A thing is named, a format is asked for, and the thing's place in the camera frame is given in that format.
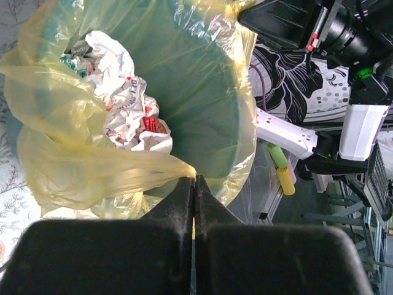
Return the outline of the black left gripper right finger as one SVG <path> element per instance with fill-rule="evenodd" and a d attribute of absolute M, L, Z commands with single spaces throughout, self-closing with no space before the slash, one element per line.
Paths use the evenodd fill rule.
<path fill-rule="evenodd" d="M 195 181 L 198 294 L 371 294 L 349 236 L 336 227 L 241 222 Z"/>

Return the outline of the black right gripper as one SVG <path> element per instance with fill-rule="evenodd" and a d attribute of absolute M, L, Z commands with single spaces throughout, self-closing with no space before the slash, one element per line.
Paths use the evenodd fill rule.
<path fill-rule="evenodd" d="M 244 27 L 276 51 L 305 50 L 306 68 L 313 71 L 312 54 L 323 55 L 328 68 L 372 66 L 389 68 L 392 59 L 392 1 L 374 1 L 358 15 L 341 1 L 263 1 L 238 15 Z"/>

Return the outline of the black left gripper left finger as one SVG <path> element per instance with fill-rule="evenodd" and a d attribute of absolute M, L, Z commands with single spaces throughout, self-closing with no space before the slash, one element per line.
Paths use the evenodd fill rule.
<path fill-rule="evenodd" d="M 31 224 L 1 280 L 2 294 L 188 294 L 194 180 L 137 220 Z"/>

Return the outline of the yellow trash bag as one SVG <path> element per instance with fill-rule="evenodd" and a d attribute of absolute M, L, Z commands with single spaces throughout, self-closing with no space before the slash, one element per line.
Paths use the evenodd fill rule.
<path fill-rule="evenodd" d="M 249 1 L 45 1 L 1 58 L 42 215 L 136 219 L 182 178 L 228 205 L 257 116 Z"/>

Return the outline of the teal plastic trash bin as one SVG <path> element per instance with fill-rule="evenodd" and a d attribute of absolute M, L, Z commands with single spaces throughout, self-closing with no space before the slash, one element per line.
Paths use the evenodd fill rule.
<path fill-rule="evenodd" d="M 22 124 L 18 158 L 38 203 L 85 209 L 134 192 L 166 196 L 202 175 L 216 198 L 240 192 L 255 152 L 255 101 L 239 24 L 226 1 L 46 1 L 1 58 L 4 96 Z M 169 155 L 122 151 L 106 110 L 61 54 L 93 30 L 130 53 L 157 99 Z"/>

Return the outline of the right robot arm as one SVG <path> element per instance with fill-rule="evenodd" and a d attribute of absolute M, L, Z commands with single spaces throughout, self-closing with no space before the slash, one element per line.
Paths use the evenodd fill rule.
<path fill-rule="evenodd" d="M 238 15 L 263 44 L 282 53 L 304 53 L 306 72 L 313 56 L 330 69 L 349 70 L 349 101 L 340 130 L 314 131 L 257 110 L 257 135 L 303 160 L 320 175 L 364 173 L 392 104 L 392 2 L 357 15 L 341 1 L 265 1 Z"/>

